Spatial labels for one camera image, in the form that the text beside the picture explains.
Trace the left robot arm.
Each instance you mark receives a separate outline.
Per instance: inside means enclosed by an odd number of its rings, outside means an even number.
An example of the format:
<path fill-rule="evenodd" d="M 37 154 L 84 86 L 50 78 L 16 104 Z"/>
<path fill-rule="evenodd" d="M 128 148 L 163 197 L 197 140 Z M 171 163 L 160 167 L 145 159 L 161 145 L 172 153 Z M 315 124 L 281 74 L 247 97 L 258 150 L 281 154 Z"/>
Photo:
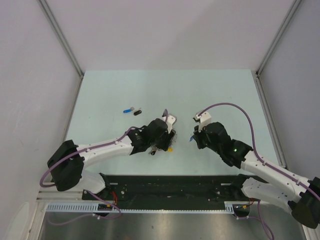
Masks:
<path fill-rule="evenodd" d="M 92 192 L 98 199 L 110 196 L 111 188 L 101 173 L 92 173 L 89 166 L 120 156 L 132 156 L 150 148 L 167 151 L 176 135 L 173 126 L 177 118 L 157 118 L 140 128 L 130 127 L 125 134 L 113 140 L 95 144 L 76 145 L 72 140 L 63 142 L 48 160 L 52 186 L 59 192 L 78 188 Z"/>

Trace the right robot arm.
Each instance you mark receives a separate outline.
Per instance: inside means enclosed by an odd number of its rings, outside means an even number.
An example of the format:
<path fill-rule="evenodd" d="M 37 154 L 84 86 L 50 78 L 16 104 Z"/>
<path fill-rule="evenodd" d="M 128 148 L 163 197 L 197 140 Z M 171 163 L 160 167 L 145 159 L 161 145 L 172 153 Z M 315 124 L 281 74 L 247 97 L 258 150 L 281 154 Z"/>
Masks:
<path fill-rule="evenodd" d="M 261 178 L 239 174 L 230 188 L 231 196 L 262 200 L 291 214 L 300 224 L 316 229 L 320 224 L 320 179 L 308 179 L 258 156 L 248 144 L 232 139 L 219 122 L 194 127 L 193 139 L 199 149 L 209 148 L 230 167 Z"/>

